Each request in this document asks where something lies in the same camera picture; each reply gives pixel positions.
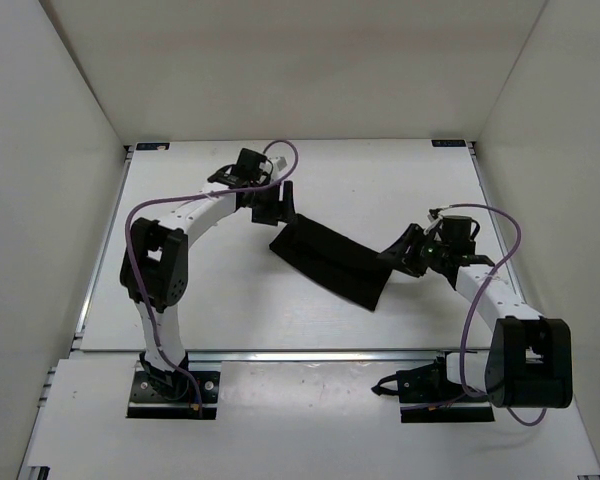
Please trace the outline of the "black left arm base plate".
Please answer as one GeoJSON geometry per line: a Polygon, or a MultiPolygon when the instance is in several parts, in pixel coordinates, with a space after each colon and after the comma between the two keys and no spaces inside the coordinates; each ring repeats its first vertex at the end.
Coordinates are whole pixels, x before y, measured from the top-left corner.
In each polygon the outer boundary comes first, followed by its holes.
{"type": "Polygon", "coordinates": [[[215,420],[218,409],[221,372],[192,371],[201,399],[190,380],[179,380],[175,387],[154,379],[139,362],[136,363],[129,391],[126,416],[151,420],[215,420]]]}

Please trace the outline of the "black skirt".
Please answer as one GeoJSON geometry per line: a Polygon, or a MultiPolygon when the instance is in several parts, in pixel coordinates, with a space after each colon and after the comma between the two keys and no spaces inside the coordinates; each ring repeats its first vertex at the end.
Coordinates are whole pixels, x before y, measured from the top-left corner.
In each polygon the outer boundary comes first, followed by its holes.
{"type": "Polygon", "coordinates": [[[376,251],[303,215],[287,224],[269,248],[305,277],[371,312],[392,273],[376,251]]]}

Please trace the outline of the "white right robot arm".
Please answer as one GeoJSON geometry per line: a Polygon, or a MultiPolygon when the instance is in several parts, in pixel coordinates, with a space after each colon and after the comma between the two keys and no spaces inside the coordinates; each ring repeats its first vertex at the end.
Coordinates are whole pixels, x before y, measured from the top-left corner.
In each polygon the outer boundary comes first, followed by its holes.
{"type": "Polygon", "coordinates": [[[464,388],[499,408],[564,409],[573,398],[569,326],[530,307],[498,277],[494,262],[476,252],[479,231],[471,217],[439,215],[426,228],[410,224],[378,256],[415,278],[443,276],[492,333],[486,352],[447,354],[428,376],[429,391],[445,401],[464,388]]]}

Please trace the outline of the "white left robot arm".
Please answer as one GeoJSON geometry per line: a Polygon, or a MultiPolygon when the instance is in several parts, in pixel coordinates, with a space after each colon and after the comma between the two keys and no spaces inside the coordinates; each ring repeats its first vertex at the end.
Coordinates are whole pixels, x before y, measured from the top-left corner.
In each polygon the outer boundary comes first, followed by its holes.
{"type": "Polygon", "coordinates": [[[167,399],[192,394],[197,403],[202,401],[178,320],[178,304],[189,281],[190,248],[241,209],[250,210],[254,223],[290,222],[295,210],[289,178],[298,163],[244,148],[234,163],[213,172],[197,193],[147,200],[128,214],[119,279],[141,317],[145,349],[140,364],[151,387],[167,399]],[[140,216],[142,209],[164,202],[172,208],[163,216],[140,216]]]}

